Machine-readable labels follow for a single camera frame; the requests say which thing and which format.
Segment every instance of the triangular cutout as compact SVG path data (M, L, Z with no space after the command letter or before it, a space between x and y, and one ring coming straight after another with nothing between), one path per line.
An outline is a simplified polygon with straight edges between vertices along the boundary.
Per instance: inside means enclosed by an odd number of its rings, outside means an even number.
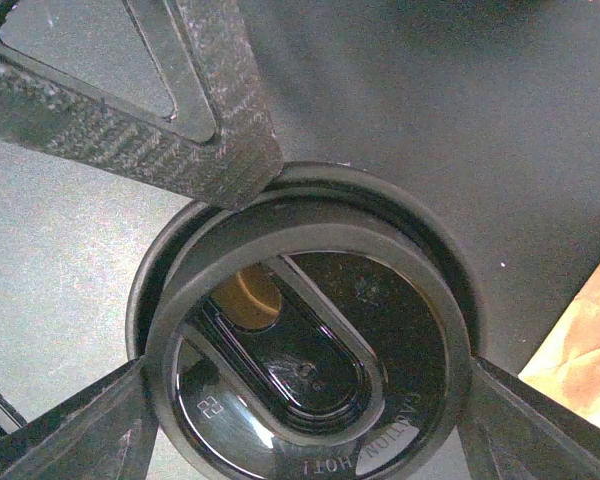
M160 116L167 90L120 0L21 2L0 31L12 48Z

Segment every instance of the black surface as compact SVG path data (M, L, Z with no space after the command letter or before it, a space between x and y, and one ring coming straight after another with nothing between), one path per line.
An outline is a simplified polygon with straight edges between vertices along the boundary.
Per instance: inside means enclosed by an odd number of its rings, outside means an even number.
M204 310L204 317L198 321L209 323L209 337L214 338L215 333L218 349L228 361L236 356L236 365L251 367L236 370L248 384L265 386L263 402L282 406L289 415L298 409L308 416L356 406L353 395L364 384L355 357L339 348L332 334L325 335L318 328L320 323L302 315L291 302L283 301L275 324L258 333L235 328L220 307L211 302ZM308 371L305 376L299 373L303 366Z
M517 373L600 262L600 2L240 3L286 161L414 195Z

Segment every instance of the textured black plastic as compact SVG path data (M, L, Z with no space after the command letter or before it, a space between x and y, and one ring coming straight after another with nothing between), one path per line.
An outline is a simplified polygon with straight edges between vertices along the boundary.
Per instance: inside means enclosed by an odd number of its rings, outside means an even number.
M0 479L145 478L158 424L142 365L132 360L0 439Z
M0 140L225 208L255 197L282 163L238 6L171 3L216 117L209 142L1 44Z

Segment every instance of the gray surface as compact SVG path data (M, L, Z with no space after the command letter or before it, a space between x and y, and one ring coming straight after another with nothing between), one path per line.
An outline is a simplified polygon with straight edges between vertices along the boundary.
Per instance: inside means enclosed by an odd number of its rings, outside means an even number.
M473 20L447 2L242 4L286 159L351 163L427 204L478 274L483 353L519 370L600 260L600 2ZM57 55L42 38L25 40ZM107 51L128 41L111 35ZM155 100L121 76L139 57L67 58ZM0 144L0 390L27 418L124 361L133 273L184 203ZM159 442L150 478L191 471ZM457 436L418 475L467 476Z

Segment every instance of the orange object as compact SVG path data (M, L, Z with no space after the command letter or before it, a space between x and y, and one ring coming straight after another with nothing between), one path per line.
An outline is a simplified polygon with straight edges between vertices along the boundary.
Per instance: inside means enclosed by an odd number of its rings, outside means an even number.
M272 325L282 308L282 295L259 265L240 270L211 294L228 319L247 330Z
M520 379L600 428L600 265Z

